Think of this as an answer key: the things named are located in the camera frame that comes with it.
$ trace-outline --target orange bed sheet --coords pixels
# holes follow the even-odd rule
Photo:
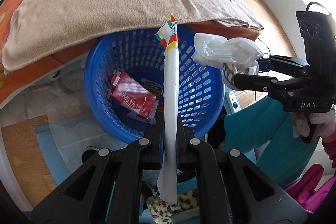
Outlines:
[[[4,0],[0,5],[0,55],[10,31],[11,17],[14,10],[21,2],[22,0]],[[260,31],[255,29],[247,28],[245,26],[225,27],[215,21],[198,22],[187,24],[187,26],[195,32],[222,35],[228,39],[233,37],[246,37],[256,40],[260,35]],[[5,75],[4,67],[2,63],[0,63],[0,109],[16,94],[32,85],[37,80],[53,71],[57,71],[64,65],[71,63],[76,58],[89,52],[95,41],[96,39],[92,39],[80,45],[67,48],[7,75]]]

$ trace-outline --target gloved hand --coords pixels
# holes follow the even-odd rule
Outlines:
[[[332,105],[326,113],[294,113],[291,119],[293,125],[293,137],[308,137],[309,122],[318,124],[315,135],[327,138],[336,130],[336,106]]]

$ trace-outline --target metal screw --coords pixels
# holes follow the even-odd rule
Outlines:
[[[237,149],[232,149],[232,150],[230,150],[230,155],[232,157],[239,157],[240,156],[240,151],[237,150]]]
[[[142,139],[139,140],[139,144],[141,144],[141,145],[147,145],[147,144],[149,144],[149,139],[142,138]]]
[[[199,144],[201,143],[201,141],[200,141],[199,139],[192,138],[192,139],[190,140],[190,143],[191,143],[192,145],[199,145]]]
[[[98,151],[99,156],[102,156],[102,157],[107,156],[109,153],[110,152],[107,148],[102,148]]]

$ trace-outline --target blue plastic basket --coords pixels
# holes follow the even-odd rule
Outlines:
[[[164,49],[154,36],[157,31],[157,28],[140,29],[100,37],[86,60],[84,86],[88,103],[104,128],[125,143],[142,138],[148,125],[128,117],[129,110],[117,107],[107,96],[108,75],[121,68],[138,82],[146,78],[163,85]],[[200,138],[212,127],[223,106],[222,73],[193,61],[193,30],[178,25],[177,34],[180,52],[178,112],[183,125],[192,127],[195,136]]]

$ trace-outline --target power strip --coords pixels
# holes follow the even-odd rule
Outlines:
[[[226,93],[226,99],[230,106],[231,113],[241,110],[236,93],[232,90]]]

